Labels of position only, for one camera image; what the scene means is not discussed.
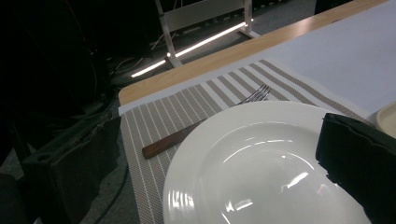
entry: black object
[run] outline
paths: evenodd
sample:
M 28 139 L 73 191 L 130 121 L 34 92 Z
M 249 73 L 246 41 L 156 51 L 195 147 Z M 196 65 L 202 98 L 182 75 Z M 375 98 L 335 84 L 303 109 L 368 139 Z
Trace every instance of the black object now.
M 0 223 L 32 223 L 27 214 L 17 180 L 12 175 L 0 174 Z
M 111 112 L 83 119 L 22 161 L 43 223 L 79 223 L 117 166 L 120 117 Z
M 334 7 L 341 6 L 350 1 L 352 0 L 317 0 L 317 3 L 315 4 L 315 15 Z
M 396 223 L 396 139 L 355 119 L 326 114 L 316 158 L 373 223 Z

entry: cable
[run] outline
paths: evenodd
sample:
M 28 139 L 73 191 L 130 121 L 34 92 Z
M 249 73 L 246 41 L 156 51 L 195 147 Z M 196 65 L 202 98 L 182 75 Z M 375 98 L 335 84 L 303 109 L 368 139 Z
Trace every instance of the cable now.
M 128 177 L 128 164 L 125 167 L 125 173 L 122 179 L 122 183 L 120 184 L 119 189 L 117 190 L 116 194 L 114 195 L 114 198 L 111 200 L 111 202 L 107 205 L 106 209 L 102 212 L 102 214 L 99 216 L 99 218 L 97 218 L 94 222 L 94 224 L 99 224 L 99 222 L 105 217 L 105 215 L 107 214 L 108 210 L 110 210 L 110 208 L 113 206 L 114 202 L 119 198 L 123 187 L 125 186 L 126 183 L 126 179 Z

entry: table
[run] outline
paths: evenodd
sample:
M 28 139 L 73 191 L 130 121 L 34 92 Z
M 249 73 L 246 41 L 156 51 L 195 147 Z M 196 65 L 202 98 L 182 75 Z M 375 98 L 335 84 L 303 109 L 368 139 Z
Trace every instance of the table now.
M 355 0 L 122 89 L 121 133 L 141 222 L 163 222 L 163 183 L 177 147 L 150 160 L 141 148 L 227 109 L 261 83 L 272 88 L 269 100 L 373 123 L 396 100 L 394 10 L 394 1 Z

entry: wooden fork handle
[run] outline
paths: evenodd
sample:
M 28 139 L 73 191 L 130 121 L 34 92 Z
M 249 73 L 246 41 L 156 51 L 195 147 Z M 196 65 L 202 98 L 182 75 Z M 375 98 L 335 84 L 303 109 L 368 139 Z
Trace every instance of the wooden fork handle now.
M 177 144 L 183 142 L 183 140 L 192 132 L 192 130 L 194 130 L 196 127 L 198 127 L 198 125 L 200 125 L 204 121 L 205 119 L 202 119 L 178 132 L 172 133 L 166 136 L 165 138 L 155 143 L 152 143 L 151 145 L 143 147 L 142 148 L 143 156 L 145 157 L 145 159 L 150 159 L 162 153 L 166 149 L 170 147 L 174 147 Z

